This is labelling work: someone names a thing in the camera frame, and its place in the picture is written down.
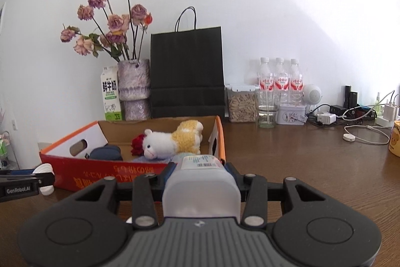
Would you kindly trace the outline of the white plastic bottle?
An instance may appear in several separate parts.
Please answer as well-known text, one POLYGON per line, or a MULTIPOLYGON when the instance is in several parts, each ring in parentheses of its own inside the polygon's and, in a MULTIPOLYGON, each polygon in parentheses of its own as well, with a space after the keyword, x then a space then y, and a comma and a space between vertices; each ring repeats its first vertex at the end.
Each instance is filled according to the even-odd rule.
POLYGON ((234 177, 210 154, 180 153, 165 182, 165 217, 240 218, 241 194, 234 177))

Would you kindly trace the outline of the orange cardboard box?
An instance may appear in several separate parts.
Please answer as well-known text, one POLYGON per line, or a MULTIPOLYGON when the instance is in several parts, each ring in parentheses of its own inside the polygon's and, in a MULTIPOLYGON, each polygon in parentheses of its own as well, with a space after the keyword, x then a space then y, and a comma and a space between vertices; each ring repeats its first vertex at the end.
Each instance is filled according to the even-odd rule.
POLYGON ((131 182, 144 173, 160 173, 166 163, 132 155, 132 141, 145 129, 173 132, 187 117, 149 119, 146 121, 94 121, 40 150, 42 163, 52 165, 54 186, 79 191, 103 177, 117 182, 131 182), (91 152, 105 145, 121 151, 120 161, 94 160, 91 152))

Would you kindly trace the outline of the dark blue fabric bundle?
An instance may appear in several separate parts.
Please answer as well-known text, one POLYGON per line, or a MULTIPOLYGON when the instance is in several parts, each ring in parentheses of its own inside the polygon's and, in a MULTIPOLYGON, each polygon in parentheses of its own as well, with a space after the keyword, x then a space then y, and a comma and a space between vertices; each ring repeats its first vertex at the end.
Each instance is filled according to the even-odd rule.
POLYGON ((122 161, 121 149, 116 145, 107 144, 93 149, 87 157, 97 161, 122 161))

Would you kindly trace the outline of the red plush rose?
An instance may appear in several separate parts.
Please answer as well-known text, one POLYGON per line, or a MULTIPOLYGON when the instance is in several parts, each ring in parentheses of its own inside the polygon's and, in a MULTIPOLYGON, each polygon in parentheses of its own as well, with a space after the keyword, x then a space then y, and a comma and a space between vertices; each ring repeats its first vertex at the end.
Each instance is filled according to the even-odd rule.
POLYGON ((140 134, 131 141, 131 155, 133 157, 141 157, 144 155, 143 141, 145 135, 140 134))

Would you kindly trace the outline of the white charger adapter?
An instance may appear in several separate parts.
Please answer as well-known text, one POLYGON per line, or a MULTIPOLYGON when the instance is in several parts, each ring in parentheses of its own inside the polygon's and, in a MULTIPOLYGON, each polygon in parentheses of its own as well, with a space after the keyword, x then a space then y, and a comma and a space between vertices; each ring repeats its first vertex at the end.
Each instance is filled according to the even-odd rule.
POLYGON ((330 112, 319 113, 316 121, 322 125, 331 125, 336 122, 336 115, 330 112))

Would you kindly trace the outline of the yellow mug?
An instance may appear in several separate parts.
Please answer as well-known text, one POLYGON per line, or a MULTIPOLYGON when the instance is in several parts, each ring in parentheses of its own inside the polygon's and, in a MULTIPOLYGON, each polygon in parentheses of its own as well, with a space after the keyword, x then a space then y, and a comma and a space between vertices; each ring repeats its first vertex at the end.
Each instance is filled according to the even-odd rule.
POLYGON ((388 150, 397 157, 400 157, 400 121, 395 121, 392 127, 388 150))

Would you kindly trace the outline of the white decorated tin box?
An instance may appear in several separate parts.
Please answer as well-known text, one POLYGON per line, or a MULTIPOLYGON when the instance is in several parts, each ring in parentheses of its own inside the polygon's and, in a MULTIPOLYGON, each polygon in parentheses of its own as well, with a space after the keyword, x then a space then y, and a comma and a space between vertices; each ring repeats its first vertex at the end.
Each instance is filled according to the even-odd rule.
POLYGON ((278 125, 303 125, 307 119, 306 106, 302 104, 282 104, 276 113, 278 125))

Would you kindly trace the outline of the white green milk carton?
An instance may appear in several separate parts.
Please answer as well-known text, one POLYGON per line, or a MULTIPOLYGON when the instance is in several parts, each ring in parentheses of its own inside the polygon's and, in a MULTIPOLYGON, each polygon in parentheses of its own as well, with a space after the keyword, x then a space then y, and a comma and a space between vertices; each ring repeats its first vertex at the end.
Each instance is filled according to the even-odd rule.
POLYGON ((118 66, 104 67, 100 75, 104 115, 107 121, 122 121, 119 99, 118 66))

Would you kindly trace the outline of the empty glass jar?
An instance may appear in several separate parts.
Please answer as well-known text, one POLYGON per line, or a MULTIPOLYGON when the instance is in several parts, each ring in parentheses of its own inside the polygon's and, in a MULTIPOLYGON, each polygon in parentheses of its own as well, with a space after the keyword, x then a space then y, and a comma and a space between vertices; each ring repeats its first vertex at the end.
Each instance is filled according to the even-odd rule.
POLYGON ((278 107, 276 105, 259 105, 257 125, 259 128, 274 128, 276 126, 278 107))

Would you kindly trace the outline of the black small boxes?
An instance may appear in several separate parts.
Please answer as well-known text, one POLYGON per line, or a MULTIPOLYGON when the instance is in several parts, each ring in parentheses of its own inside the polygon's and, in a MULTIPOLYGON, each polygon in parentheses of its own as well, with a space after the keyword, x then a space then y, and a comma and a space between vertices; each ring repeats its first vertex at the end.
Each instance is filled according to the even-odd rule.
POLYGON ((351 89, 350 85, 344 87, 344 107, 346 109, 355 108, 357 106, 358 94, 351 89))

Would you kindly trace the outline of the white round speaker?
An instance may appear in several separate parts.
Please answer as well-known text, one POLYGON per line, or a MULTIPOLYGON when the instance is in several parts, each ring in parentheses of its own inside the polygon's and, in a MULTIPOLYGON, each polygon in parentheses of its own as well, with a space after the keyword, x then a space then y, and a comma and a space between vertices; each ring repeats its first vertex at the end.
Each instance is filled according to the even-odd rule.
POLYGON ((307 105, 316 105, 322 99, 321 89, 315 84, 307 84, 303 88, 303 102, 307 105))

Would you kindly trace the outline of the white yellow plush alpaca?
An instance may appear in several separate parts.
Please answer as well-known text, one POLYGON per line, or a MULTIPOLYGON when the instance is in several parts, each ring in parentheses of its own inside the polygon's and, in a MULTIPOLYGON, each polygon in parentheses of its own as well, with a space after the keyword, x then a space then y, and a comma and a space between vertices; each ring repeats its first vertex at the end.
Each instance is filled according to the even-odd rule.
POLYGON ((181 122, 172 133, 146 129, 142 143, 143 155, 148 160, 155 160, 186 152, 200 154, 203 130, 203 124, 197 120, 181 122))

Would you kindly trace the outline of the right water bottle red label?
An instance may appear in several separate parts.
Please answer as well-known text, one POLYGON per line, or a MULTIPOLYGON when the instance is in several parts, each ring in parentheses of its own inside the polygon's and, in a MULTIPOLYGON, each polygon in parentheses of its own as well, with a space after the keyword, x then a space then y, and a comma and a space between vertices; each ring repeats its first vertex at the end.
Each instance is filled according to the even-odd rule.
POLYGON ((291 59, 289 77, 289 99, 292 104, 300 104, 303 100, 304 77, 300 71, 299 61, 291 59))

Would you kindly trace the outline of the water bottle red label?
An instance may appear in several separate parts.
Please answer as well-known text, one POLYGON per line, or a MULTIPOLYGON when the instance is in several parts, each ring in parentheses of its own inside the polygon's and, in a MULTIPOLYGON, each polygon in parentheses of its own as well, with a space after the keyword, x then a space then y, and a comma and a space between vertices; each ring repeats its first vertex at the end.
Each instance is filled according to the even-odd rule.
POLYGON ((276 105, 285 104, 288 102, 290 78, 284 67, 284 59, 276 58, 274 91, 276 105))
POLYGON ((260 105, 265 107, 274 105, 275 77, 269 65, 269 58, 260 58, 258 82, 260 87, 260 105))
POLYGON ((291 59, 289 77, 289 99, 292 104, 300 104, 303 100, 304 77, 300 71, 299 61, 291 59))

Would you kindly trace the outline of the purple speckled vase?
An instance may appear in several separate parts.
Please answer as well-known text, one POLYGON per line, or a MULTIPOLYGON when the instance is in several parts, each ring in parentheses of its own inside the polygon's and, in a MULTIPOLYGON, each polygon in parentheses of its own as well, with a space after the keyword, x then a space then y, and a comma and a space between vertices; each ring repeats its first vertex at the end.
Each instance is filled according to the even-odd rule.
POLYGON ((143 121, 151 116, 150 60, 124 60, 118 63, 119 98, 126 121, 143 121))

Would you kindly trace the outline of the white power plug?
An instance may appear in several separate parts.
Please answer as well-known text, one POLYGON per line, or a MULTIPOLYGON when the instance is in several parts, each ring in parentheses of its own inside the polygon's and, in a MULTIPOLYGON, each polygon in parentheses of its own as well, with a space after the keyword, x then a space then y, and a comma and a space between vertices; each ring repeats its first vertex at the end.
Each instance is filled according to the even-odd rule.
POLYGON ((382 99, 378 94, 376 98, 375 111, 377 117, 375 122, 381 127, 393 127, 399 113, 399 106, 396 104, 396 94, 394 91, 390 92, 382 99))

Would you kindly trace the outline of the clear seed container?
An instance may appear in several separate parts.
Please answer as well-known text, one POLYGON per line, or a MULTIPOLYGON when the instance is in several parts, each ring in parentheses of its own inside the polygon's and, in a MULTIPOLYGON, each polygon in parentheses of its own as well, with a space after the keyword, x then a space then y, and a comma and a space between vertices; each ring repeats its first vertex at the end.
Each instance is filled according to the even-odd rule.
POLYGON ((226 86, 229 121, 232 123, 253 123, 256 120, 255 85, 229 84, 226 86))

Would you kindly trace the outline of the middle water bottle red label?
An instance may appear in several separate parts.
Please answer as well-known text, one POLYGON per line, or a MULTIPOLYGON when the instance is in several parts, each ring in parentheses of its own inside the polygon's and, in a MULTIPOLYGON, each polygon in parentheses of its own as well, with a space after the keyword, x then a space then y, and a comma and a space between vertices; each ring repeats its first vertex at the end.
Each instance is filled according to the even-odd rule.
POLYGON ((284 67, 284 59, 276 58, 274 91, 276 105, 285 104, 288 102, 290 78, 284 67))

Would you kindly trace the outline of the left water bottle red label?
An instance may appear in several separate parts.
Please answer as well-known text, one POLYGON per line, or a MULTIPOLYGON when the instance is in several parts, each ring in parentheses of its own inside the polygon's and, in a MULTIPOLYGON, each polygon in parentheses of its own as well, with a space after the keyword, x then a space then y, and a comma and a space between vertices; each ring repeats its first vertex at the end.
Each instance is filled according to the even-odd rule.
POLYGON ((269 58, 260 58, 258 82, 260 87, 260 105, 265 107, 274 105, 275 77, 269 65, 269 58))

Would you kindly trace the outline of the dried pink rose bouquet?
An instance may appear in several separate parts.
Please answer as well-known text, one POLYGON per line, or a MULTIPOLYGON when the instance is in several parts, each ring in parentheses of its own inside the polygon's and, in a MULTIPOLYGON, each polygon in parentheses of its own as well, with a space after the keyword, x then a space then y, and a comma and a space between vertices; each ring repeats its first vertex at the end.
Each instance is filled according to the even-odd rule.
POLYGON ((84 33, 79 27, 63 26, 60 41, 73 41, 74 52, 81 56, 93 55, 97 58, 100 52, 105 52, 116 62, 139 61, 153 16, 140 3, 132 5, 131 0, 126 2, 128 12, 117 14, 110 0, 87 0, 85 5, 78 7, 76 16, 81 21, 93 22, 95 31, 84 33))

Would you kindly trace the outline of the black paper bag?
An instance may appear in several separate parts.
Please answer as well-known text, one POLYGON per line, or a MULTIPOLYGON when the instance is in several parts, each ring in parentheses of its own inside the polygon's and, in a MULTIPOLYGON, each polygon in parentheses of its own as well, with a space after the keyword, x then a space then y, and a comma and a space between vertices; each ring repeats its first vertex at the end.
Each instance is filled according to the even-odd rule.
POLYGON ((151 35, 150 110, 153 118, 225 115, 220 27, 151 35))

